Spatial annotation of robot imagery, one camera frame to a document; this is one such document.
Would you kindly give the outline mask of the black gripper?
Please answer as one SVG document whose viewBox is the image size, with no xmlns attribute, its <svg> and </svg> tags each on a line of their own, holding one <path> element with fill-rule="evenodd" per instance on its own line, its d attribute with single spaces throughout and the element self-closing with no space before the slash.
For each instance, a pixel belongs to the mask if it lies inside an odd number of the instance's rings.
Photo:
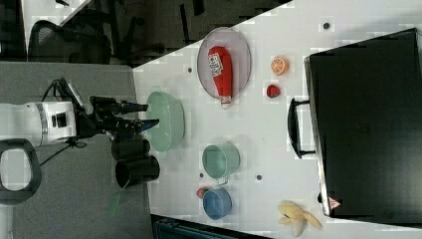
<svg viewBox="0 0 422 239">
<path fill-rule="evenodd" d="M 77 133 L 79 138 L 89 138 L 96 134 L 110 134 L 112 139 L 124 136 L 127 131 L 141 133 L 159 124 L 158 119 L 123 119 L 118 115 L 146 112 L 148 105 L 118 102 L 114 98 L 90 97 L 93 111 L 90 114 L 79 112 Z"/>
</svg>

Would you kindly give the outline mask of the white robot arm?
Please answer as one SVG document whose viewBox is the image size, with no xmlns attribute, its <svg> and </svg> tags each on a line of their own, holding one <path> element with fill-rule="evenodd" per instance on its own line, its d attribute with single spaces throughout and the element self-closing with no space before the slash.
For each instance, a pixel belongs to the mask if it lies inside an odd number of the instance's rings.
<svg viewBox="0 0 422 239">
<path fill-rule="evenodd" d="M 90 97 L 88 114 L 79 103 L 37 102 L 1 105 L 1 139 L 24 138 L 34 146 L 70 143 L 105 134 L 124 141 L 159 124 L 159 119 L 124 119 L 122 115 L 146 112 L 148 105 Z"/>
</svg>

